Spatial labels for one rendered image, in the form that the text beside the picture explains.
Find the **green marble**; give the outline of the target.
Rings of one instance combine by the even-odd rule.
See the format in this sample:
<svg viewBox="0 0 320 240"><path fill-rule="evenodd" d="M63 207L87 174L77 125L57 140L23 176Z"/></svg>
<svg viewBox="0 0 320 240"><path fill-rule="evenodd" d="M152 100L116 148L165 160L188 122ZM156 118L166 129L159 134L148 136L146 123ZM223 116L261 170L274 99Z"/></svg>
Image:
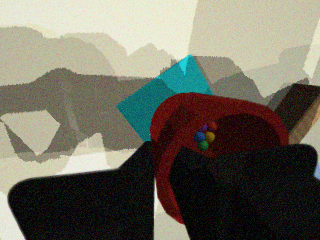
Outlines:
<svg viewBox="0 0 320 240"><path fill-rule="evenodd" d="M198 143L198 149L201 151L206 151L208 149L208 147L209 147L209 145L206 141Z"/></svg>

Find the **yellow marble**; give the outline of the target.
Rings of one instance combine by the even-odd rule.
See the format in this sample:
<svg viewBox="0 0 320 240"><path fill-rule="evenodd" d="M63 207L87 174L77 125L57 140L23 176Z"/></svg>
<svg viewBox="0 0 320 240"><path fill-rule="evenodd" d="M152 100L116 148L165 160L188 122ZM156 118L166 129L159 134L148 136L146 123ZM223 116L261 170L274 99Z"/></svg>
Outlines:
<svg viewBox="0 0 320 240"><path fill-rule="evenodd" d="M215 140L215 135L214 135L213 132L206 132L204 135L205 135L205 141L206 142L211 143L211 142L213 142Z"/></svg>

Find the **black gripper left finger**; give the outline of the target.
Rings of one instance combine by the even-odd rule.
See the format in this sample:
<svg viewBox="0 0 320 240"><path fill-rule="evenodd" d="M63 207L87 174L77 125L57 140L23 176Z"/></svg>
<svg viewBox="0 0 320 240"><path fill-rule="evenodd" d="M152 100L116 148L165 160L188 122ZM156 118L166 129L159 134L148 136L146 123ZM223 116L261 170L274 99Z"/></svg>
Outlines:
<svg viewBox="0 0 320 240"><path fill-rule="evenodd" d="M32 177L7 202L23 237L35 231L121 223L127 240L154 240L155 174L151 141L120 167Z"/></svg>

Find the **purple marble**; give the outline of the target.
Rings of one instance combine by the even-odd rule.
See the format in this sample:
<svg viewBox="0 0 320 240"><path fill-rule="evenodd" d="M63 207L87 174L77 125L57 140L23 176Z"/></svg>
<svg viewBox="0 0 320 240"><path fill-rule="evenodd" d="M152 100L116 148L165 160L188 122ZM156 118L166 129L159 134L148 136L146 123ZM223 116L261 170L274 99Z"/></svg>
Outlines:
<svg viewBox="0 0 320 240"><path fill-rule="evenodd" d="M207 125L204 125L198 132L205 132L207 130Z"/></svg>

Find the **red marble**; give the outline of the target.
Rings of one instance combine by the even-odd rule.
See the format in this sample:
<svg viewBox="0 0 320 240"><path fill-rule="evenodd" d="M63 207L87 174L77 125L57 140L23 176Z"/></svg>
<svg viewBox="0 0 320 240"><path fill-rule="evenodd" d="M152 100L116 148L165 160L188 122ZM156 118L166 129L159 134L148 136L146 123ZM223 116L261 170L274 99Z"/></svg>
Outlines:
<svg viewBox="0 0 320 240"><path fill-rule="evenodd" d="M207 124L207 131L209 132L215 132L217 130L218 126L215 122L211 122Z"/></svg>

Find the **blue marble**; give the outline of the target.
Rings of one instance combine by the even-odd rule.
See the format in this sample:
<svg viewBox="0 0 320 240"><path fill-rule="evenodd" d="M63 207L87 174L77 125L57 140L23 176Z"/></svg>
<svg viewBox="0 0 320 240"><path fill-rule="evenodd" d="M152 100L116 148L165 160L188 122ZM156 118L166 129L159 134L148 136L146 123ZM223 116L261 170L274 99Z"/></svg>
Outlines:
<svg viewBox="0 0 320 240"><path fill-rule="evenodd" d="M201 143L205 140L205 135L201 132L196 132L194 134L194 140L198 143Z"/></svg>

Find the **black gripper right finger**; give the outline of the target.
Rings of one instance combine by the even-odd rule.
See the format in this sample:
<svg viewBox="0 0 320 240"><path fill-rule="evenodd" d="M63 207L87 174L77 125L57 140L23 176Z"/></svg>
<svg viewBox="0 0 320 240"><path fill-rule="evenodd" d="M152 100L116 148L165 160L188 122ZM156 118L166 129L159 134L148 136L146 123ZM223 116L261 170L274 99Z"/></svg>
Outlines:
<svg viewBox="0 0 320 240"><path fill-rule="evenodd" d="M190 240L227 240L232 190L239 184L299 173L315 175L318 153L291 144L218 155L182 147L169 182Z"/></svg>

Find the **dark red cup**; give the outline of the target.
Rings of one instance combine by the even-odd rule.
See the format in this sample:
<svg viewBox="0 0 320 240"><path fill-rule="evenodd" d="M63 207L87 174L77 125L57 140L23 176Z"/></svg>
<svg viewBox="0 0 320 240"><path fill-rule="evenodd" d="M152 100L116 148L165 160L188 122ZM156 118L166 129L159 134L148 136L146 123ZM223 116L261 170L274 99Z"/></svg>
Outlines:
<svg viewBox="0 0 320 240"><path fill-rule="evenodd" d="M204 125L218 126L206 151L198 149L194 134ZM289 145L289 132L281 117L256 102L189 92L175 94L156 109L150 126L157 198L166 214L183 224L169 174L184 146L214 158L234 152Z"/></svg>

